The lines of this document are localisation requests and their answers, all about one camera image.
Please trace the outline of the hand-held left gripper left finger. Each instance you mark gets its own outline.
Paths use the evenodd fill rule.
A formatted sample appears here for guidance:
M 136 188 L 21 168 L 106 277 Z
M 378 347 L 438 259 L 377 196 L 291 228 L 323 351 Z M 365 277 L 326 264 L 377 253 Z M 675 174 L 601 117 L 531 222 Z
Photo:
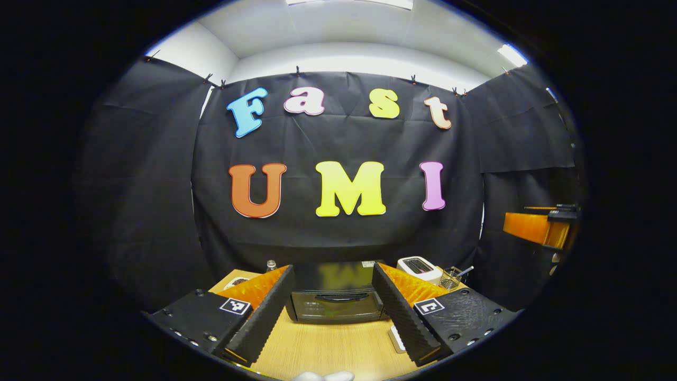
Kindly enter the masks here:
M 218 293 L 197 289 L 143 316 L 206 356 L 251 366 L 259 359 L 294 285 L 295 268 L 287 265 Z

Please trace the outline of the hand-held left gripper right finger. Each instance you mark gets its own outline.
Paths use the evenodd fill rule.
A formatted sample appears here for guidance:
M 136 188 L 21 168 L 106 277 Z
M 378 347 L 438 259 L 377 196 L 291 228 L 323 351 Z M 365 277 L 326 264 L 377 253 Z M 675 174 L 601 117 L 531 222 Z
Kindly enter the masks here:
M 372 284 L 417 366 L 478 346 L 522 313 L 471 288 L 450 291 L 382 263 L 374 265 Z

